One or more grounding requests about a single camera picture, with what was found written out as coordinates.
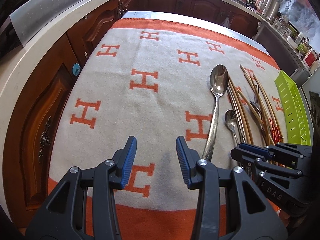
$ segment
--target blue round knob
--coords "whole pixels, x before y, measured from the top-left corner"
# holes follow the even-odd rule
[[[80,65],[79,65],[78,63],[76,63],[76,64],[73,65],[72,73],[73,73],[75,76],[79,75],[80,70],[81,70],[81,67],[80,67]]]

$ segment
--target table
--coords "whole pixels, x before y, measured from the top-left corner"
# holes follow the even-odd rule
[[[134,135],[138,148],[131,177],[125,190],[115,192],[123,239],[189,239],[198,192],[183,183],[175,140],[183,135],[189,148],[202,155],[214,106],[209,76],[217,64],[227,67],[235,85],[251,100],[253,93],[239,64],[255,73],[285,125],[274,84],[279,68],[262,46],[190,17],[126,13],[96,47],[69,96],[53,146],[49,190],[70,167],[95,167]],[[230,157],[235,142],[224,125],[230,108],[224,95],[212,158],[221,168],[236,165]],[[250,116],[249,123],[255,144],[262,146]],[[92,192],[88,195],[90,211]],[[220,198],[223,233],[223,189]]]

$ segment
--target spoon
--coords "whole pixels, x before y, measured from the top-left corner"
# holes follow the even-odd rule
[[[236,112],[234,110],[228,110],[226,111],[226,114],[224,116],[225,120],[226,120],[226,127],[233,133],[235,139],[236,139],[236,143],[237,143],[237,147],[239,146],[239,141],[236,135],[236,122],[237,122],[237,115]]]
[[[211,161],[214,143],[216,141],[218,120],[219,120],[219,97],[223,96],[228,89],[229,74],[224,65],[217,65],[210,75],[210,90],[216,99],[216,103],[212,112],[212,121],[210,131],[205,144],[202,158]]]

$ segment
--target plastic bag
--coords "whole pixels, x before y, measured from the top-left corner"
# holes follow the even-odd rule
[[[223,23],[221,24],[221,26],[226,27],[226,28],[230,28],[230,19],[229,17],[227,17]]]

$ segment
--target ornate metal knob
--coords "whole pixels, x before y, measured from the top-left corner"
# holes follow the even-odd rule
[[[43,153],[42,153],[43,147],[51,144],[51,138],[48,136],[48,131],[50,128],[50,119],[51,119],[51,116],[49,116],[47,122],[45,123],[44,131],[42,132],[40,137],[40,150],[38,152],[39,163],[41,162],[41,157],[43,156]]]

